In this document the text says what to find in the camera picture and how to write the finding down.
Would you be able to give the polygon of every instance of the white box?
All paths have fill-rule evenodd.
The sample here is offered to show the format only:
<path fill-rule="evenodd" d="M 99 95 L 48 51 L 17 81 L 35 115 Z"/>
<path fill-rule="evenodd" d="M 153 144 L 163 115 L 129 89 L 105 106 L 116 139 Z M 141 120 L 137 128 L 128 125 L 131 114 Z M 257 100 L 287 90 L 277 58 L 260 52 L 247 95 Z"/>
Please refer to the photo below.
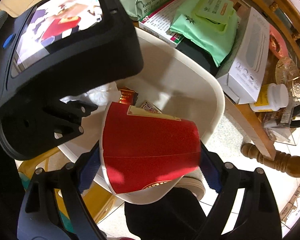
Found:
<path fill-rule="evenodd" d="M 173 22 L 177 8 L 184 1 L 185 0 L 170 0 L 141 19 L 139 21 L 139 27 L 175 48 L 183 39 L 183 35 L 171 32 L 169 28 Z"/>
<path fill-rule="evenodd" d="M 254 8 L 237 30 L 234 46 L 216 78 L 223 91 L 237 104 L 256 102 L 265 75 L 270 25 Z"/>

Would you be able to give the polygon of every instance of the red packet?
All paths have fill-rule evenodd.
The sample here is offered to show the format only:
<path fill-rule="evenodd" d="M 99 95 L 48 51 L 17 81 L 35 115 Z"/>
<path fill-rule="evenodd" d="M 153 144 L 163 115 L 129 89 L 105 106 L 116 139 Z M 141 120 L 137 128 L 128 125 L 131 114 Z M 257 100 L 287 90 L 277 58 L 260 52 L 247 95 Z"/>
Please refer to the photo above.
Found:
<path fill-rule="evenodd" d="M 136 104 L 138 93 L 136 93 L 134 90 L 131 90 L 127 87 L 118 88 L 118 90 L 120 90 L 122 94 L 119 103 L 133 105 L 133 106 Z"/>
<path fill-rule="evenodd" d="M 103 124 L 101 166 L 114 194 L 160 185 L 198 168 L 200 137 L 191 121 L 112 102 Z"/>
<path fill-rule="evenodd" d="M 287 45 L 284 39 L 272 25 L 270 25 L 269 49 L 278 59 L 282 57 L 289 57 Z"/>
<path fill-rule="evenodd" d="M 47 30 L 42 35 L 42 40 L 62 34 L 64 31 L 72 29 L 78 25 L 81 18 L 79 16 L 54 19 Z"/>

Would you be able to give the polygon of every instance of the screw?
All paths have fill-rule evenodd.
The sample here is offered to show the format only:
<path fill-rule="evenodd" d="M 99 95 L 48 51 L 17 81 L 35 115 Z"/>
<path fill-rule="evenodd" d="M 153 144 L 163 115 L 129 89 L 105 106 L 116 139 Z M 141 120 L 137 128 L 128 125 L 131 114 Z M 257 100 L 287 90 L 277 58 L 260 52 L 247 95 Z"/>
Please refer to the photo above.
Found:
<path fill-rule="evenodd" d="M 233 168 L 233 164 L 232 163 L 225 163 L 225 167 L 230 170 L 230 169 Z"/>
<path fill-rule="evenodd" d="M 70 170 L 70 169 L 73 168 L 73 166 L 74 166 L 74 163 L 67 163 L 67 164 L 66 164 L 66 169 L 67 169 L 67 170 Z"/>
<path fill-rule="evenodd" d="M 264 174 L 265 171 L 262 168 L 256 168 L 257 173 Z"/>
<path fill-rule="evenodd" d="M 40 174 L 40 173 L 42 173 L 43 172 L 43 168 L 37 168 L 36 170 L 35 170 L 35 174 Z"/>

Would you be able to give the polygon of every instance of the red cup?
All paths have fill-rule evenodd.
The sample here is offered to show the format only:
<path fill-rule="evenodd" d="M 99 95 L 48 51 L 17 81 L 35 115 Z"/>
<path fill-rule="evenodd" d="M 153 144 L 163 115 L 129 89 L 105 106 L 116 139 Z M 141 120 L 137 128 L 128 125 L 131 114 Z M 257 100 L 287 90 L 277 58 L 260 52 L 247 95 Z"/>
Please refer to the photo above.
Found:
<path fill-rule="evenodd" d="M 198 168 L 201 153 L 194 122 L 114 102 L 106 108 L 99 145 L 114 194 L 182 177 Z"/>

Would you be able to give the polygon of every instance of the display screen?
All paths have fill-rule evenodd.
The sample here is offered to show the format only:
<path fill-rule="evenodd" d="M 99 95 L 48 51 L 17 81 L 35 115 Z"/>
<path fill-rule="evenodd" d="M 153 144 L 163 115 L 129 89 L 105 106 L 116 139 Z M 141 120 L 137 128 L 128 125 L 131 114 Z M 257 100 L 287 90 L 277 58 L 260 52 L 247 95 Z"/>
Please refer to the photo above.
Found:
<path fill-rule="evenodd" d="M 36 8 L 20 37 L 11 76 L 49 55 L 47 46 L 102 20 L 99 0 L 49 0 Z"/>

